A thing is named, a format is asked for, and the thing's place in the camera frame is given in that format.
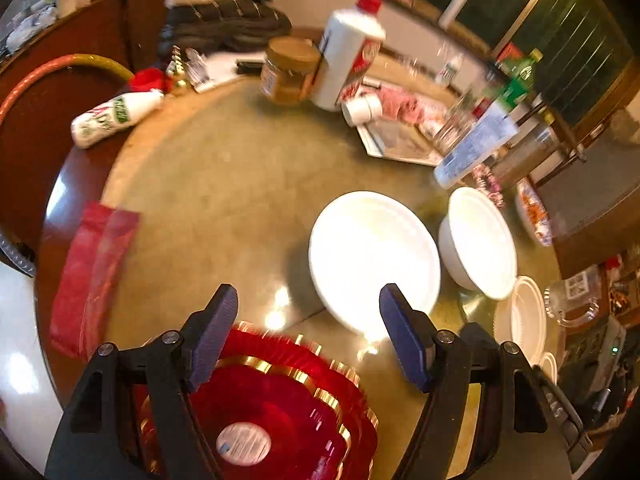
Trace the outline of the white paper bowl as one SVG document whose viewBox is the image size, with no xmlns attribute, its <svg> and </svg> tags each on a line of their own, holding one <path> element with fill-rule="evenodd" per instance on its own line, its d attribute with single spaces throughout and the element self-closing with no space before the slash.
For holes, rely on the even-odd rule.
<svg viewBox="0 0 640 480">
<path fill-rule="evenodd" d="M 438 249 L 451 278 L 493 300 L 509 296 L 518 257 L 506 220 L 483 193 L 457 188 L 438 228 Z"/>
</svg>

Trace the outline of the white paper plate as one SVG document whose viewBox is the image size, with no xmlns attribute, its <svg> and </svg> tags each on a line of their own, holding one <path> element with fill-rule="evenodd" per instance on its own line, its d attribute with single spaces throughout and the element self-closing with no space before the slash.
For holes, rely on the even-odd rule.
<svg viewBox="0 0 640 480">
<path fill-rule="evenodd" d="M 439 296 L 431 233 L 408 207 L 380 193 L 350 192 L 327 204 L 311 229 L 308 263 L 326 310 L 370 341 L 387 337 L 378 306 L 385 285 L 397 285 L 424 313 Z"/>
</svg>

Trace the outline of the small white plastic bowl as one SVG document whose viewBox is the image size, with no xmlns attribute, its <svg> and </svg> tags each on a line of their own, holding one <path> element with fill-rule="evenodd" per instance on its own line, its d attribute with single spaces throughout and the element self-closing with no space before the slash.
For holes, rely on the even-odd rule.
<svg viewBox="0 0 640 480">
<path fill-rule="evenodd" d="M 549 351 L 545 351 L 538 361 L 538 366 L 555 384 L 558 380 L 558 363 L 556 362 L 554 355 Z"/>
</svg>

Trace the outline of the white ribbed plastic bowl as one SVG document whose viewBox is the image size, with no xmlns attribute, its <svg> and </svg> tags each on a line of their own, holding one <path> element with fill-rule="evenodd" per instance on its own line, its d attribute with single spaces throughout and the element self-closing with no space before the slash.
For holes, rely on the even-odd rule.
<svg viewBox="0 0 640 480">
<path fill-rule="evenodd" d="M 530 365 L 539 363 L 547 339 L 547 317 L 542 293 L 532 278 L 519 276 L 511 295 L 498 302 L 492 332 L 498 344 L 512 341 Z"/>
</svg>

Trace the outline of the small red scalloped plate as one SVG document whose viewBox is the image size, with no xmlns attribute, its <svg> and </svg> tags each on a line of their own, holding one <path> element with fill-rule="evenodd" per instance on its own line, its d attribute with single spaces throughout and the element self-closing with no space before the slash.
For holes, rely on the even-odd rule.
<svg viewBox="0 0 640 480">
<path fill-rule="evenodd" d="M 302 370 L 224 358 L 186 396 L 225 479 L 338 479 L 352 447 L 340 402 Z"/>
</svg>

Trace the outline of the glass mug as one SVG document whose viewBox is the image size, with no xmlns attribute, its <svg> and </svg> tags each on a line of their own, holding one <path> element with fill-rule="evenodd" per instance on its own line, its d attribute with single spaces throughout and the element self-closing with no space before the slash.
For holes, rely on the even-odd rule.
<svg viewBox="0 0 640 480">
<path fill-rule="evenodd" d="M 601 295 L 600 271 L 593 264 L 570 278 L 548 286 L 544 290 L 544 310 L 559 325 L 577 328 L 596 318 Z"/>
</svg>

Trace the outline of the large red scalloped plate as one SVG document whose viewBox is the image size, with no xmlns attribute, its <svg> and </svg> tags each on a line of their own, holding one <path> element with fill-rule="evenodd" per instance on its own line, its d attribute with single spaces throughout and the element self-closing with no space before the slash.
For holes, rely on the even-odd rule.
<svg viewBox="0 0 640 480">
<path fill-rule="evenodd" d="M 378 418 L 357 373 L 304 337 L 239 322 L 186 405 L 226 479 L 367 479 Z"/>
</svg>

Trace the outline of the red packet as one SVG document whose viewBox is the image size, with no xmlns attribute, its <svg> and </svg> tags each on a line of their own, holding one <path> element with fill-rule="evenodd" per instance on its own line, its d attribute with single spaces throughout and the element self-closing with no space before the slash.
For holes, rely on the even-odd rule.
<svg viewBox="0 0 640 480">
<path fill-rule="evenodd" d="M 122 262 L 140 222 L 137 212 L 88 203 L 70 244 L 49 335 L 66 356 L 87 362 L 104 341 Z"/>
</svg>

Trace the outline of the blue plate with food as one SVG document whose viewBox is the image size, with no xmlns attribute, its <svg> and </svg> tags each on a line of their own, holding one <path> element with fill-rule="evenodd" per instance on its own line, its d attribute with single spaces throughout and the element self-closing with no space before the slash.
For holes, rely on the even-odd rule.
<svg viewBox="0 0 640 480">
<path fill-rule="evenodd" d="M 516 184 L 515 206 L 529 237 L 542 247 L 550 247 L 552 229 L 548 211 L 527 179 Z"/>
</svg>

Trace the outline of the steel thermos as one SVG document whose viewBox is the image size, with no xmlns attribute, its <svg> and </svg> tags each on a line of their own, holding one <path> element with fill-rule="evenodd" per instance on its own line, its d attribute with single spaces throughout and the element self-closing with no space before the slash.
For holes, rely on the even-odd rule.
<svg viewBox="0 0 640 480">
<path fill-rule="evenodd" d="M 506 190 L 527 177 L 559 146 L 559 139 L 550 126 L 536 125 L 524 138 L 498 159 L 491 173 Z"/>
</svg>

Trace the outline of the white yogurt drink bottle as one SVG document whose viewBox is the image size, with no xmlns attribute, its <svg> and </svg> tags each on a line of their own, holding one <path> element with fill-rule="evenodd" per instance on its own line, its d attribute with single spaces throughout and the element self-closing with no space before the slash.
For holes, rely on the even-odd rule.
<svg viewBox="0 0 640 480">
<path fill-rule="evenodd" d="M 164 97 L 157 89 L 126 92 L 93 107 L 70 124 L 74 144 L 78 148 L 90 148 L 116 132 L 137 125 L 162 105 Z"/>
</svg>

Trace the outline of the clear labelled bottle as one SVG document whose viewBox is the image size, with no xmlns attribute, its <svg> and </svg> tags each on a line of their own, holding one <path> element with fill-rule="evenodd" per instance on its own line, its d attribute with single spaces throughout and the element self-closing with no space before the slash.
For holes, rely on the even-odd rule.
<svg viewBox="0 0 640 480">
<path fill-rule="evenodd" d="M 434 169 L 438 185 L 448 190 L 517 133 L 512 107 L 496 99 L 469 132 Z"/>
</svg>

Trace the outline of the book on table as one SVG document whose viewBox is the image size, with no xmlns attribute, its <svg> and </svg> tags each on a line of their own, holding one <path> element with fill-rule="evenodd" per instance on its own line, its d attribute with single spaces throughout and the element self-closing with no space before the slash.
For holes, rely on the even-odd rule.
<svg viewBox="0 0 640 480">
<path fill-rule="evenodd" d="M 374 158 L 436 167 L 442 155 L 417 128 L 377 120 L 356 128 L 367 154 Z"/>
</svg>

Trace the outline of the green soda bottle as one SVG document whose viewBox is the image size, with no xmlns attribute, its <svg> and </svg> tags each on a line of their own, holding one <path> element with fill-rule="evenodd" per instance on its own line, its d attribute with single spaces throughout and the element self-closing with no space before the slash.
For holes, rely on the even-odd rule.
<svg viewBox="0 0 640 480">
<path fill-rule="evenodd" d="M 536 67 L 543 57 L 537 48 L 525 54 L 509 42 L 497 58 L 498 74 L 489 90 L 491 101 L 497 100 L 504 110 L 512 112 L 534 91 Z"/>
</svg>

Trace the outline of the gold perfume bottle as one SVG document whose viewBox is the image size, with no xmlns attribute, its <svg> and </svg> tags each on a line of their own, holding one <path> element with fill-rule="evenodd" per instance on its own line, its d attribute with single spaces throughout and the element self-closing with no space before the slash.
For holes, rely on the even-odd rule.
<svg viewBox="0 0 640 480">
<path fill-rule="evenodd" d="M 170 92 L 174 96 L 182 96 L 189 90 L 191 84 L 178 46 L 171 49 L 171 60 L 166 68 L 166 75 L 170 79 Z"/>
</svg>

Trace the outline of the pink cloth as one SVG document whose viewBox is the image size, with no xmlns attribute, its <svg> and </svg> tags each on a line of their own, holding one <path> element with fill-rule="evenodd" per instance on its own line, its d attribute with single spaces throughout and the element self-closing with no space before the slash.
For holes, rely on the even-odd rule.
<svg viewBox="0 0 640 480">
<path fill-rule="evenodd" d="M 400 87 L 382 86 L 372 91 L 381 103 L 381 117 L 410 126 L 426 122 L 442 125 L 448 107 L 442 102 Z"/>
</svg>

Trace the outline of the white pill bottle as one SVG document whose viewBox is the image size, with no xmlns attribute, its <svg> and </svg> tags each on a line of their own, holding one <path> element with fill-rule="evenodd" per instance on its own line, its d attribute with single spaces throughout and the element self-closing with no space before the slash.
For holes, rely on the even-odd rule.
<svg viewBox="0 0 640 480">
<path fill-rule="evenodd" d="M 342 112 L 349 127 L 373 122 L 383 115 L 382 103 L 375 93 L 363 93 L 342 103 Z"/>
</svg>

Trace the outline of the hula hoop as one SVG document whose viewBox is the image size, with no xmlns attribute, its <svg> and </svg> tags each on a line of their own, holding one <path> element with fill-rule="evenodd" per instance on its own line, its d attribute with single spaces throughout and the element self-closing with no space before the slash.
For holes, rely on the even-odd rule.
<svg viewBox="0 0 640 480">
<path fill-rule="evenodd" d="M 44 77 L 52 75 L 60 70 L 66 70 L 74 66 L 93 67 L 105 70 L 107 73 L 128 82 L 134 78 L 134 73 L 119 62 L 102 55 L 89 53 L 66 54 L 40 65 L 32 70 L 8 93 L 0 107 L 0 125 L 6 119 L 6 115 L 14 107 L 15 102 L 36 82 Z"/>
</svg>

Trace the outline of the peanut butter jar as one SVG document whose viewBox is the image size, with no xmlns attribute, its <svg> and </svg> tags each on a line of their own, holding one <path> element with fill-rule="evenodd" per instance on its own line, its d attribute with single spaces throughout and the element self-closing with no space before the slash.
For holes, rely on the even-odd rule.
<svg viewBox="0 0 640 480">
<path fill-rule="evenodd" d="M 293 105 L 306 99 L 320 52 L 310 39 L 272 38 L 260 72 L 260 91 L 272 102 Z"/>
</svg>

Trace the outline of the white paper roll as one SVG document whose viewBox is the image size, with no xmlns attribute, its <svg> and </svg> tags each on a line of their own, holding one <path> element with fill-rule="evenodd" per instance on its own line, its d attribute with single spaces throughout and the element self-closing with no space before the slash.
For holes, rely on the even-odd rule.
<svg viewBox="0 0 640 480">
<path fill-rule="evenodd" d="M 457 16 L 465 6 L 468 0 L 450 0 L 446 9 L 442 11 L 438 19 L 438 26 L 441 29 L 448 29 L 456 20 Z"/>
</svg>

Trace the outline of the white liquor bottle red cap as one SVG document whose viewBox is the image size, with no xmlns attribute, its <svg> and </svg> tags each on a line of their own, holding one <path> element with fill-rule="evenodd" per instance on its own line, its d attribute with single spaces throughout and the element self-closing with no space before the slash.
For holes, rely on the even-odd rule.
<svg viewBox="0 0 640 480">
<path fill-rule="evenodd" d="M 322 110 L 338 110 L 358 91 L 378 56 L 386 32 L 378 21 L 382 0 L 357 0 L 350 9 L 334 11 L 319 44 L 321 60 L 310 100 Z"/>
</svg>

